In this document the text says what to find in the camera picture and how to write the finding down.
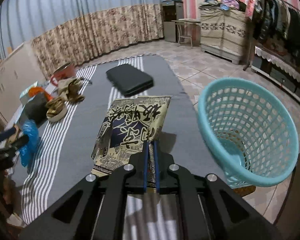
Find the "printed snack bag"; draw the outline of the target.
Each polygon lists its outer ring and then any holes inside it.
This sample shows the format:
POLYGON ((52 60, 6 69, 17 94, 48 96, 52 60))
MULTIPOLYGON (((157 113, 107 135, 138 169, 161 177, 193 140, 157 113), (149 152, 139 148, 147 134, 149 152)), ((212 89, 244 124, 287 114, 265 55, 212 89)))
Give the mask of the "printed snack bag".
POLYGON ((171 96, 138 96, 114 100, 104 118, 91 154, 92 173, 110 175, 126 165, 144 142, 159 139, 171 96))

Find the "orange snack wrapper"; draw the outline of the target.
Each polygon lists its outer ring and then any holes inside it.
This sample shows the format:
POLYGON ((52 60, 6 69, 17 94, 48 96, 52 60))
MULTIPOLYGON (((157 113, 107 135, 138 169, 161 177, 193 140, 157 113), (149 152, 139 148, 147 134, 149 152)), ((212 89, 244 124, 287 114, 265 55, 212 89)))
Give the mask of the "orange snack wrapper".
POLYGON ((28 95, 29 95, 29 97, 34 97, 34 96, 36 96, 36 95, 38 95, 38 94, 40 94, 40 93, 43 93, 44 94, 44 96, 45 96, 45 98, 46 98, 46 100, 47 101, 50 101, 50 100, 52 100, 53 99, 53 96, 51 96, 45 89, 43 89, 42 87, 32 87, 32 88, 30 88, 29 89, 29 91, 28 91, 28 95))

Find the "brown stockings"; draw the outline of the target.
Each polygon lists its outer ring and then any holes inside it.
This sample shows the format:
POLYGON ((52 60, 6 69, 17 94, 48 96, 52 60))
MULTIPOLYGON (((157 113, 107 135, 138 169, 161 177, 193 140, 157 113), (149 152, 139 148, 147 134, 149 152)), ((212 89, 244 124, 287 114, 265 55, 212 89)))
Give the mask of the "brown stockings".
POLYGON ((46 117, 53 117, 54 115, 58 114, 65 105, 65 101, 60 96, 53 98, 52 100, 48 101, 45 105, 47 108, 46 117))

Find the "blue plastic wrapper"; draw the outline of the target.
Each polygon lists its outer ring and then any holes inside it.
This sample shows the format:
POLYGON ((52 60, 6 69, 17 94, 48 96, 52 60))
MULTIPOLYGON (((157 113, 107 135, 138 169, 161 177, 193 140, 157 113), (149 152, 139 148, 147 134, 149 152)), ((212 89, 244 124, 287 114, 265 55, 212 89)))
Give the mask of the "blue plastic wrapper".
POLYGON ((36 123, 33 120, 26 120, 22 126, 23 135, 21 139, 27 139, 26 143, 18 149, 21 165, 27 167, 32 161, 34 154, 40 142, 39 131, 36 123))

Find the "black textured pouch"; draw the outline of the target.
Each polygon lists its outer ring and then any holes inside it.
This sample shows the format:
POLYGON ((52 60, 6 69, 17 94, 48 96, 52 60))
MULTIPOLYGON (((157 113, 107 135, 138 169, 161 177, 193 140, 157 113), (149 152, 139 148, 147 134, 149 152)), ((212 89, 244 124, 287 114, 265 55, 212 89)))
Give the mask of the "black textured pouch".
POLYGON ((32 120, 35 122, 37 127, 40 127, 47 120, 46 103, 47 99, 43 92, 40 92, 32 97, 25 105, 23 110, 24 121, 32 120))

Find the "light blue tissue box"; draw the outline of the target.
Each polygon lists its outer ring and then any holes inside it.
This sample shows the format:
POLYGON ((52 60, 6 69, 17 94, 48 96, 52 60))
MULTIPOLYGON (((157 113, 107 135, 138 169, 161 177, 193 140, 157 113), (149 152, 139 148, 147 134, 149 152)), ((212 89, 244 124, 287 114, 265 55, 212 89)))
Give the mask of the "light blue tissue box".
POLYGON ((21 104, 24 106, 27 104, 27 102, 29 101, 29 99, 31 98, 29 96, 29 91, 31 88, 37 87, 38 86, 38 81, 36 81, 35 83, 33 83, 32 85, 30 85, 29 87, 27 87, 26 89, 24 89, 20 96, 19 96, 19 100, 21 102, 21 104))

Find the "black zip case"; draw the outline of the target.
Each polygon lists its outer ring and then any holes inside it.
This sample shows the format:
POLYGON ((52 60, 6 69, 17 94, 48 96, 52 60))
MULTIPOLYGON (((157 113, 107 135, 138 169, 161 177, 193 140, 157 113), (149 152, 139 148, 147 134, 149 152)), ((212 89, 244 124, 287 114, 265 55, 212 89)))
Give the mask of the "black zip case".
POLYGON ((137 95, 154 86, 153 77, 131 64, 111 68, 106 72, 106 76, 124 97, 137 95))

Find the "gold round tin lid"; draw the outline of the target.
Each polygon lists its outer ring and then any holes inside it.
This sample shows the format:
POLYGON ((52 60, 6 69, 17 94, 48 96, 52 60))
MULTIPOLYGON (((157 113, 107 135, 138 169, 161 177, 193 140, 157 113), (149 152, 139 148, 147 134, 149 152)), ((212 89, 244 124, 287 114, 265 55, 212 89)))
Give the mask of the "gold round tin lid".
POLYGON ((68 112, 68 109, 66 106, 64 106, 64 108, 58 114, 54 115, 53 117, 49 117, 48 121, 52 122, 52 123, 59 122, 60 120, 62 120, 65 117, 67 112, 68 112))

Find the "white cabinet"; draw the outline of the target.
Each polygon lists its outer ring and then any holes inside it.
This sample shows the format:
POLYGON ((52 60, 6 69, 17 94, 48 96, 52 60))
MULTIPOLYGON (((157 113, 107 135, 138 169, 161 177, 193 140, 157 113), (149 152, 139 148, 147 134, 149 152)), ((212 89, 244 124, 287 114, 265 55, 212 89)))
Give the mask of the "white cabinet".
POLYGON ((21 104, 22 91, 44 80, 30 42, 24 42, 0 65, 0 113, 11 118, 21 104))

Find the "beige cloth pouch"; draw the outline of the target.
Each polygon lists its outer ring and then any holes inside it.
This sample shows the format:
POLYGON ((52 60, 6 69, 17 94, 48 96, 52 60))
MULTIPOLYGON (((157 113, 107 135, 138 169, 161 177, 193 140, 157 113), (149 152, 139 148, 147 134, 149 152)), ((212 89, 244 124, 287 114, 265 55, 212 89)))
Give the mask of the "beige cloth pouch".
POLYGON ((58 81, 58 98, 71 103, 82 102, 85 96, 79 93, 83 86, 83 78, 70 77, 58 81))

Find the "pink metal mug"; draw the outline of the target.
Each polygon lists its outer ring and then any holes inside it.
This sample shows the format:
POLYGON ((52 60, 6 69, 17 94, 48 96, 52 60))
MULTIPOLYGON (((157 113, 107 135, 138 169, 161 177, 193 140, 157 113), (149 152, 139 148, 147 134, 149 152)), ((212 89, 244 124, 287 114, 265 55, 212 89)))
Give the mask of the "pink metal mug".
POLYGON ((58 86, 60 80, 74 76, 76 76, 75 65, 73 63, 66 63, 53 73, 50 77, 50 83, 54 86, 58 86))

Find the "small metal stool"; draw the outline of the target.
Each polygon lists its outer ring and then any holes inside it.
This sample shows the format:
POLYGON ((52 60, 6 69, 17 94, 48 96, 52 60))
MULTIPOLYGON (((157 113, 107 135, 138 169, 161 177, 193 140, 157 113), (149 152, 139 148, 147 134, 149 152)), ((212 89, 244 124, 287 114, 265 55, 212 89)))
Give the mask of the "small metal stool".
POLYGON ((177 44, 180 46, 189 41, 191 48, 193 47, 193 31, 200 27, 199 19, 181 18, 173 20, 177 28, 177 44))

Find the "black water dispenser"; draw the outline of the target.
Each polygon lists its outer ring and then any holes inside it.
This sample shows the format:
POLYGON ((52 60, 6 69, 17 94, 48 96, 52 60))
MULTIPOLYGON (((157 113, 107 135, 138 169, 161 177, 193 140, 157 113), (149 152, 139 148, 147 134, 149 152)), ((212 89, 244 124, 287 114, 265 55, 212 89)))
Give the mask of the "black water dispenser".
POLYGON ((163 15, 164 38, 167 42, 178 41, 176 20, 184 18, 184 6, 182 1, 166 0, 161 3, 163 15))

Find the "pile of clothes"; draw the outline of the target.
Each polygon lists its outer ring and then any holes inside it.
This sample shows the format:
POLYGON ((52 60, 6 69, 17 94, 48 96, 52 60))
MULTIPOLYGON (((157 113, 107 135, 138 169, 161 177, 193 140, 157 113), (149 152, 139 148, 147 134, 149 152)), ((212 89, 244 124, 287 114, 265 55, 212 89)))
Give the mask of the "pile of clothes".
POLYGON ((205 7, 219 7, 222 10, 236 9, 242 12, 246 10, 246 4, 240 0, 203 0, 199 4, 199 9, 203 10, 205 7))

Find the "clothes rack with garments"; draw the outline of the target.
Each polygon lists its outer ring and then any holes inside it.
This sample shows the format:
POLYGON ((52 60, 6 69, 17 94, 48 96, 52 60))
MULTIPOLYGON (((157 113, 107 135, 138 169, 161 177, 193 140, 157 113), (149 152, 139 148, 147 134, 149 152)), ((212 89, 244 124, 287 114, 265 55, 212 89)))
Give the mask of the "clothes rack with garments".
POLYGON ((270 56, 284 57, 293 67, 300 67, 300 10, 284 0, 248 0, 248 62, 253 62, 255 48, 262 47, 270 56))

